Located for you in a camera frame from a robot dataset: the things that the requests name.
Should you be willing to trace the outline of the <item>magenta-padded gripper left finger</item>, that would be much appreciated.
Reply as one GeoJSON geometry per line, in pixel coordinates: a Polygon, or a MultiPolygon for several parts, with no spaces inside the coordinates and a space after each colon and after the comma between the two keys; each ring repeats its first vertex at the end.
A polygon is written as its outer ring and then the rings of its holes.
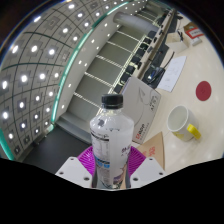
{"type": "Polygon", "coordinates": [[[88,147],[78,157],[69,157],[55,175],[81,187],[91,188],[95,169],[93,149],[88,147]]]}

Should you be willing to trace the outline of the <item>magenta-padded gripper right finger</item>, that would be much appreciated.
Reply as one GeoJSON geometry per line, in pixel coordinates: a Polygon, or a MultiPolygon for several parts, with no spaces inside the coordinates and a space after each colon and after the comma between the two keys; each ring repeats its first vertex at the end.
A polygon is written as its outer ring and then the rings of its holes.
{"type": "Polygon", "coordinates": [[[166,176],[165,171],[153,157],[145,157],[132,147],[127,162],[127,188],[140,188],[166,176]]]}

